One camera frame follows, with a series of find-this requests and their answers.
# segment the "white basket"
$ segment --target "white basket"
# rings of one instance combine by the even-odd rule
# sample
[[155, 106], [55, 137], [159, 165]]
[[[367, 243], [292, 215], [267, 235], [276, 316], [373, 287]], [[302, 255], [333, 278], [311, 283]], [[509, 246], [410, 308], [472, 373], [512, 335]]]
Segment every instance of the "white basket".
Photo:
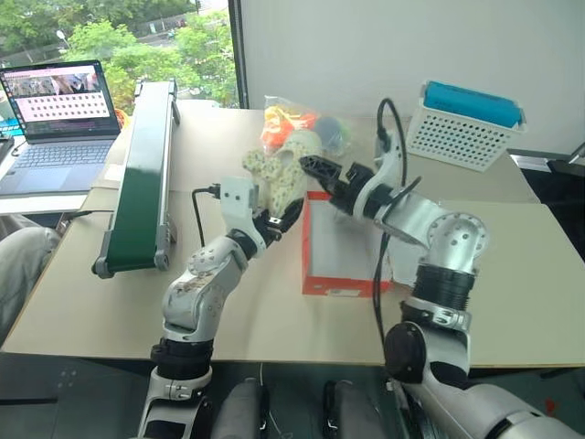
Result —
[[472, 117], [425, 107], [419, 101], [406, 145], [415, 155], [484, 172], [527, 130], [524, 114], [518, 128], [505, 128]]

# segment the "green foliage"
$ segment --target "green foliage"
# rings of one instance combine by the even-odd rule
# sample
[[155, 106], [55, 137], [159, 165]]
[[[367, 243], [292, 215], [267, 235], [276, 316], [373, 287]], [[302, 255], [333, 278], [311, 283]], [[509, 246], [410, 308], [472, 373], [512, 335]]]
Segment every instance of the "green foliage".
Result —
[[118, 108], [131, 112], [134, 84], [138, 80], [169, 80], [175, 78], [179, 89], [196, 87], [199, 83], [197, 73], [182, 62], [176, 48], [153, 48], [145, 44], [137, 44], [128, 48], [120, 48], [114, 52], [110, 62], [105, 66], [106, 80], [121, 81], [124, 72], [130, 87], [112, 86], [112, 96]]
[[101, 21], [75, 27], [69, 45], [71, 49], [65, 55], [66, 60], [106, 60], [113, 56], [117, 48], [135, 46], [136, 37], [128, 32], [126, 25], [114, 28], [109, 21]]
[[49, 2], [0, 1], [0, 36], [4, 52], [16, 52], [56, 42], [56, 10]]
[[132, 114], [136, 82], [124, 69], [109, 62], [103, 63], [103, 69], [114, 106]]
[[55, 30], [62, 29], [69, 36], [70, 45], [63, 58], [99, 59], [117, 108], [132, 112], [134, 85], [138, 80], [171, 78], [176, 79], [183, 96], [212, 99], [225, 107], [238, 105], [226, 11], [203, 16], [189, 14], [187, 26], [176, 30], [174, 42], [168, 41], [172, 47], [161, 48], [139, 43], [129, 31], [135, 26], [124, 23], [129, 20], [143, 23], [147, 17], [179, 14], [186, 7], [185, 0], [0, 0], [1, 5], [7, 9], [0, 16], [0, 35], [10, 35], [2, 33], [12, 26], [7, 13], [24, 14], [33, 5], [38, 11], [30, 20], [15, 20], [21, 27], [14, 27], [16, 37], [7, 37], [4, 46], [17, 47], [23, 40], [42, 38], [54, 41]]
[[0, 0], [0, 53], [58, 43], [58, 29], [68, 35], [75, 26], [110, 21], [135, 30], [144, 22], [195, 10], [186, 0]]
[[202, 96], [230, 107], [237, 104], [236, 70], [227, 12], [190, 14], [176, 33], [179, 51], [194, 66]]

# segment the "black cable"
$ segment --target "black cable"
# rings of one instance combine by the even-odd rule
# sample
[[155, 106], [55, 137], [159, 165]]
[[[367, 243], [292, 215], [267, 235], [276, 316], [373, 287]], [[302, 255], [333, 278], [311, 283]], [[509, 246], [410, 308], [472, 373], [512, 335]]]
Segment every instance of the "black cable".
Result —
[[12, 151], [10, 151], [10, 155], [11, 155], [12, 157], [18, 157], [18, 156], [20, 155], [20, 153], [18, 153], [18, 154], [15, 154], [15, 153], [18, 151], [18, 148], [19, 148], [20, 146], [24, 145], [26, 142], [27, 142], [26, 140], [23, 140], [23, 141], [22, 141], [21, 143], [19, 143], [17, 146], [14, 146], [14, 147], [12, 148]]
[[79, 217], [85, 217], [86, 215], [90, 215], [91, 213], [113, 213], [113, 210], [79, 210], [77, 212], [66, 213], [65, 217], [66, 220], [74, 220]]
[[386, 132], [386, 127], [384, 126], [384, 122], [382, 121], [382, 117], [384, 115], [384, 106], [388, 106], [392, 111], [392, 116], [394, 117], [394, 122], [399, 129], [399, 138], [400, 138], [400, 152], [402, 154], [402, 176], [400, 178], [400, 185], [405, 187], [407, 182], [407, 174], [408, 174], [408, 163], [406, 157], [406, 137], [404, 136], [404, 130], [402, 129], [402, 122], [400, 121], [399, 112], [394, 105], [394, 102], [390, 98], [384, 98], [380, 105], [378, 106], [378, 115], [377, 115], [377, 123], [378, 123], [378, 138], [382, 141], [382, 144], [389, 148], [388, 144], [388, 134]]
[[[414, 189], [422, 180], [422, 177], [416, 177], [412, 183], [402, 189], [396, 197], [391, 201], [390, 207], [388, 208], [385, 217], [387, 217], [392, 210], [400, 203], [400, 201], [406, 197], [412, 189]], [[372, 285], [372, 305], [374, 307], [374, 316], [376, 318], [376, 325], [378, 327], [378, 333], [380, 336], [380, 342], [382, 343], [382, 349], [384, 348], [384, 321], [382, 319], [382, 307], [380, 296], [382, 294], [382, 265], [384, 261], [384, 254], [388, 249], [388, 243], [390, 242], [389, 233], [382, 233], [380, 239], [380, 249], [378, 254], [378, 262], [376, 263], [376, 270], [374, 271], [374, 279]]]
[[199, 187], [193, 189], [191, 192], [191, 199], [193, 200], [193, 210], [195, 211], [195, 218], [197, 219], [197, 228], [199, 230], [199, 241], [201, 247], [205, 247], [205, 236], [203, 234], [203, 225], [201, 224], [201, 216], [199, 215], [199, 207], [197, 205], [197, 194], [208, 193], [213, 195], [215, 198], [219, 198], [219, 185], [213, 185], [210, 187]]

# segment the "blue object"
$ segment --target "blue object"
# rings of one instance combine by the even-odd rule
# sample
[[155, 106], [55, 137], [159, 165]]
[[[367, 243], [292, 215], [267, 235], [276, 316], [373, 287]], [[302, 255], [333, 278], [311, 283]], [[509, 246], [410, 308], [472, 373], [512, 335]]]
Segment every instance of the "blue object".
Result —
[[12, 119], [8, 119], [6, 121], [0, 121], [0, 133], [4, 135], [22, 135], [22, 130], [20, 129], [20, 124], [16, 117]]
[[70, 170], [70, 167], [31, 169], [27, 176], [20, 180], [16, 190], [25, 193], [58, 190], [65, 183]]
[[341, 123], [335, 117], [320, 117], [315, 121], [313, 131], [321, 138], [321, 146], [325, 151], [336, 155], [341, 154], [343, 130]]
[[14, 165], [21, 167], [50, 167], [93, 165], [104, 163], [112, 142], [93, 145], [79, 145], [64, 153], [63, 145], [46, 145], [41, 148], [28, 148]]
[[436, 81], [430, 81], [427, 85], [424, 106], [507, 128], [522, 122], [520, 109], [509, 99]]

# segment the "wire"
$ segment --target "wire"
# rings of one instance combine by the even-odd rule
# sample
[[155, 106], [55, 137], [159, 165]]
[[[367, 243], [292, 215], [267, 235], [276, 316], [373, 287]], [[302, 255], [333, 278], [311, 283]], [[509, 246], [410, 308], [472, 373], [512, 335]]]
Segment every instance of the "wire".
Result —
[[85, 217], [86, 215], [90, 215], [91, 213], [113, 213], [113, 210], [80, 210], [73, 213], [66, 213], [67, 220], [74, 220], [79, 217]]
[[[406, 139], [404, 136], [404, 130], [402, 129], [402, 122], [400, 121], [399, 112], [396, 109], [396, 105], [390, 98], [385, 98], [380, 102], [378, 106], [378, 113], [377, 113], [377, 125], [378, 125], [378, 138], [382, 141], [382, 145], [385, 147], [386, 152], [389, 151], [390, 145], [388, 142], [388, 133], [386, 131], [386, 127], [384, 126], [383, 116], [384, 116], [384, 108], [388, 106], [390, 111], [392, 112], [392, 116], [394, 117], [394, 122], [399, 130], [399, 140], [400, 140], [400, 152], [402, 158], [402, 173], [400, 176], [400, 185], [402, 187], [406, 186], [407, 178], [408, 178], [408, 158], [406, 155]], [[413, 188], [415, 188], [421, 181], [421, 177], [417, 177], [408, 187], [405, 187], [403, 190], [399, 192], [399, 194], [394, 197], [391, 201], [391, 205], [386, 212], [386, 216], [388, 216], [392, 210], [400, 203], [400, 201], [406, 197], [409, 192]], [[380, 248], [378, 254], [378, 261], [376, 263], [376, 270], [374, 271], [374, 278], [372, 284], [372, 306], [374, 307], [374, 316], [376, 318], [376, 326], [378, 328], [378, 334], [380, 337], [380, 342], [382, 344], [382, 349], [384, 348], [384, 321], [382, 318], [382, 305], [381, 305], [381, 294], [382, 294], [382, 265], [384, 261], [384, 254], [386, 254], [386, 250], [388, 249], [388, 244], [390, 242], [390, 235], [389, 233], [382, 233], [382, 237], [380, 238]]]
[[199, 207], [197, 206], [197, 194], [207, 192], [206, 188], [195, 189], [191, 192], [191, 199], [193, 199], [193, 210], [195, 211], [195, 218], [197, 219], [197, 228], [199, 229], [199, 241], [201, 247], [205, 247], [205, 236], [203, 235], [203, 225], [201, 224], [201, 217], [199, 215]]
[[[264, 363], [260, 363], [260, 385], [264, 387]], [[294, 436], [292, 433], [283, 433], [281, 428], [276, 423], [276, 419], [274, 419], [274, 415], [272, 414], [272, 410], [268, 410], [268, 417], [271, 419], [272, 425], [274, 426], [274, 430], [278, 433], [278, 437], [280, 439], [293, 439]]]
[[193, 189], [191, 192], [191, 199], [193, 200], [193, 210], [195, 211], [195, 218], [197, 220], [197, 229], [199, 230], [199, 241], [201, 247], [205, 247], [205, 236], [203, 234], [203, 225], [201, 224], [201, 216], [199, 215], [199, 206], [197, 205], [197, 194], [211, 194], [215, 198], [219, 198], [219, 185], [213, 185], [210, 187], [199, 187]]
[[394, 123], [399, 129], [400, 152], [402, 155], [402, 176], [400, 178], [400, 185], [404, 187], [406, 186], [408, 174], [408, 161], [406, 157], [406, 138], [404, 136], [404, 130], [402, 129], [402, 122], [400, 121], [399, 112], [396, 109], [394, 102], [390, 98], [384, 98], [380, 105], [378, 106], [378, 114], [376, 118], [378, 123], [378, 138], [382, 141], [382, 144], [385, 145], [386, 148], [389, 148], [388, 133], [386, 132], [386, 127], [384, 126], [384, 122], [382, 121], [382, 117], [384, 116], [384, 107], [386, 105], [390, 108], [392, 116], [394, 117]]
[[20, 153], [15, 154], [18, 151], [18, 148], [22, 145], [24, 145], [27, 141], [23, 140], [21, 143], [19, 143], [17, 146], [15, 146], [14, 148], [12, 148], [12, 151], [10, 151], [10, 155], [12, 157], [18, 157], [20, 155]]

